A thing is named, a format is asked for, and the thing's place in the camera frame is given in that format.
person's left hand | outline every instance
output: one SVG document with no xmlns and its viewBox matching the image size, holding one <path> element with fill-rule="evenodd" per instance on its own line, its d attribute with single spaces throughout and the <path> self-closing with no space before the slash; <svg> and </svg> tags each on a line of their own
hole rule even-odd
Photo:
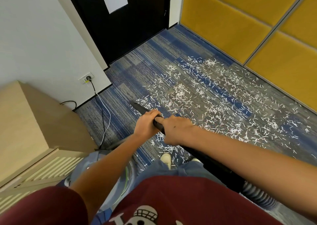
<svg viewBox="0 0 317 225">
<path fill-rule="evenodd" d="M 153 120 L 157 115 L 160 115 L 161 113 L 153 109 L 149 112 L 146 112 L 144 115 L 142 115 L 135 125 L 134 134 L 137 136 L 140 136 L 146 140 L 153 137 L 155 134 L 159 132 L 159 130 L 154 127 Z"/>
</svg>

person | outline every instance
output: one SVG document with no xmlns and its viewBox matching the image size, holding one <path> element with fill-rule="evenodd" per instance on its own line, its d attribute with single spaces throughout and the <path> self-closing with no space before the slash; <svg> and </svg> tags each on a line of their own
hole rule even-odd
<svg viewBox="0 0 317 225">
<path fill-rule="evenodd" d="M 90 224 L 134 152 L 158 130 L 165 143 L 199 150 L 266 191 L 273 198 L 317 222 L 317 168 L 302 161 L 204 130 L 189 119 L 141 116 L 134 133 L 70 186 L 47 187 L 17 202 L 0 217 L 2 225 Z M 135 188 L 105 224 L 280 224 L 265 211 L 204 170 L 198 161 L 176 171 L 164 155 L 137 178 Z"/>
</svg>

striped carpet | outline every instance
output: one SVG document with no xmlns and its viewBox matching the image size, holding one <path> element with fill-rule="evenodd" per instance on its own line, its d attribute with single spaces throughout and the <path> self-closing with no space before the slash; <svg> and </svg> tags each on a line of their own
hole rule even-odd
<svg viewBox="0 0 317 225">
<path fill-rule="evenodd" d="M 207 130 L 317 165 L 317 116 L 180 25 L 117 60 L 106 74 L 113 86 L 100 94 L 111 113 L 105 146 L 132 134 L 139 115 L 129 100 L 136 100 L 165 117 L 185 116 Z M 76 112 L 99 144 L 103 126 L 96 100 Z M 174 167 L 189 159 L 157 135 L 135 153 L 138 172 L 167 151 Z M 284 206 L 272 215 L 285 224 L 309 224 Z"/>
</svg>

wall socket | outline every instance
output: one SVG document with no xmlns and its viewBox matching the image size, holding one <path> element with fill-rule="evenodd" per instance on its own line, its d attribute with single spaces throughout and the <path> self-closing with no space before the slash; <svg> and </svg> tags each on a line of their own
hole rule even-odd
<svg viewBox="0 0 317 225">
<path fill-rule="evenodd" d="M 83 77 L 81 77 L 80 79 L 78 79 L 78 81 L 80 81 L 81 84 L 85 84 L 87 82 L 87 79 L 86 79 L 87 76 L 91 76 L 91 79 L 94 78 L 94 76 L 90 72 L 84 75 Z"/>
</svg>

louvered cabinet door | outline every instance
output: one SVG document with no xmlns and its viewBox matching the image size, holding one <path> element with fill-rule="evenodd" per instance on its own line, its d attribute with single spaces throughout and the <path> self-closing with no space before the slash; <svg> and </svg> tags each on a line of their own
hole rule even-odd
<svg viewBox="0 0 317 225">
<path fill-rule="evenodd" d="M 0 189 L 2 191 L 19 190 L 64 179 L 76 165 L 88 155 L 78 151 L 55 149 L 26 171 Z"/>
<path fill-rule="evenodd" d="M 58 181 L 52 182 L 52 183 L 44 183 L 37 186 L 26 187 L 26 188 L 17 189 L 17 190 L 1 192 L 0 193 L 0 214 L 6 211 L 11 206 L 13 206 L 15 203 L 17 203 L 19 200 L 21 200 L 25 196 L 30 195 L 32 192 L 40 190 L 41 188 L 44 188 L 44 187 L 55 186 L 57 183 Z"/>
</svg>

